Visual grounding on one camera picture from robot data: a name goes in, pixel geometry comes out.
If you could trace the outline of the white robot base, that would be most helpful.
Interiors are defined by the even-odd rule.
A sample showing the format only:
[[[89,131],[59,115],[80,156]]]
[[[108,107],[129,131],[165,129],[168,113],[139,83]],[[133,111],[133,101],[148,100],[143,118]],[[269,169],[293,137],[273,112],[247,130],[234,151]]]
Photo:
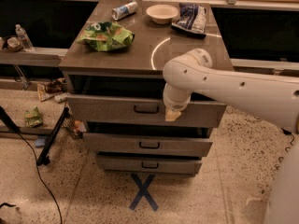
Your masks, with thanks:
[[[270,192],[263,224],[299,224],[299,144],[286,154]]]

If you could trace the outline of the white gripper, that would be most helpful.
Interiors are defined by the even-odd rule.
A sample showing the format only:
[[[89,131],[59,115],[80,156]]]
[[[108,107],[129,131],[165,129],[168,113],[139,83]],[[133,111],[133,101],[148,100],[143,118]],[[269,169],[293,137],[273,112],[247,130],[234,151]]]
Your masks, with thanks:
[[[165,109],[165,120],[175,121],[181,115],[191,100],[191,93],[186,90],[177,89],[168,83],[164,86],[163,99]]]

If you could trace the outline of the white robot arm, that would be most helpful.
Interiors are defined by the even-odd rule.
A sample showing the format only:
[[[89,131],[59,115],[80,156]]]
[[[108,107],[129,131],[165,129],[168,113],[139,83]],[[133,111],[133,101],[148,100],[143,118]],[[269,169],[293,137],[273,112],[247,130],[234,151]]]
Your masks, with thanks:
[[[193,93],[243,110],[278,127],[299,129],[299,78],[217,70],[204,49],[193,49],[164,65],[167,113],[180,113]]]

